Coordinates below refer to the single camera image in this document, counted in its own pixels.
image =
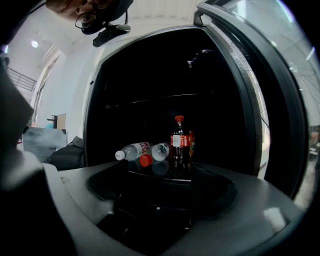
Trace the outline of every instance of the clear plastic bottle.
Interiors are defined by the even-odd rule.
[[[154,145],[151,149],[151,154],[154,160],[156,161],[163,161],[165,160],[170,153],[170,147],[167,143],[160,143]]]
[[[177,127],[171,135],[170,158],[174,168],[187,170],[190,166],[190,132],[184,127],[184,116],[177,115]]]
[[[133,161],[146,154],[149,148],[150,144],[148,142],[129,144],[123,147],[122,150],[115,152],[115,158],[117,160]]]

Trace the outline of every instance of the bottle label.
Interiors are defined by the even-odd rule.
[[[190,147],[189,135],[171,135],[171,146],[177,148]]]
[[[148,142],[140,142],[133,144],[138,152],[138,158],[147,153],[150,148],[150,144]]]

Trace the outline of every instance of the white bottle cap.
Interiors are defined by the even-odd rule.
[[[125,157],[126,157],[126,153],[125,152],[123,152],[122,150],[119,150],[119,151],[117,151],[117,152],[115,152],[115,158],[117,159],[117,160],[122,160],[122,159],[125,159]]]

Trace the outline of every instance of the coca-cola bottle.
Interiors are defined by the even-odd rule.
[[[184,129],[184,116],[177,115],[175,121],[177,128],[171,135],[170,160],[176,169],[189,169],[190,165],[190,132]]]

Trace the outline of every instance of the ceiling light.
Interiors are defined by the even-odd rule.
[[[270,42],[271,42],[271,44],[272,44],[274,47],[277,47],[277,44],[276,44],[275,41],[270,41]]]
[[[32,47],[34,48],[37,48],[39,46],[38,42],[37,41],[31,41],[31,45]]]
[[[314,52],[315,52],[315,48],[312,47],[310,53],[309,53],[308,56],[306,57],[306,60],[307,60],[307,61],[310,59],[310,57],[312,56],[312,54],[314,54]]]

